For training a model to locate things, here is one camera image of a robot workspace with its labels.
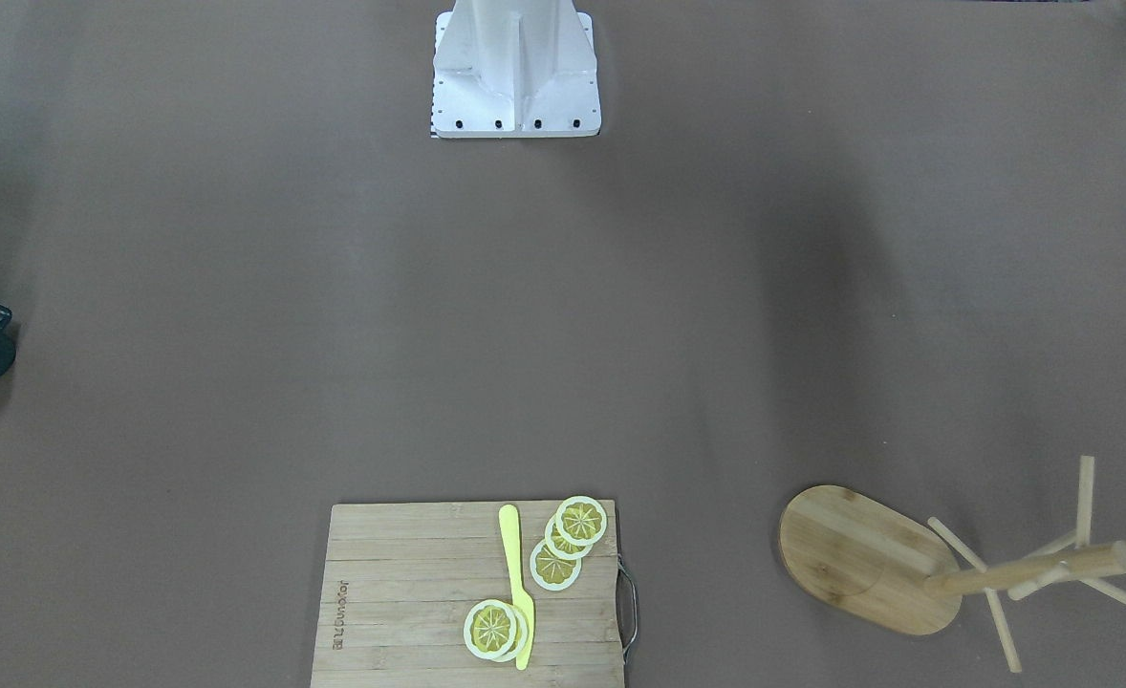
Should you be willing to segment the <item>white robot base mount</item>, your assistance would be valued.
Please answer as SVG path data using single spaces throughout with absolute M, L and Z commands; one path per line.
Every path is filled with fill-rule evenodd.
M 593 137 L 595 21 L 572 1 L 458 1 L 435 19 L 438 139 Z

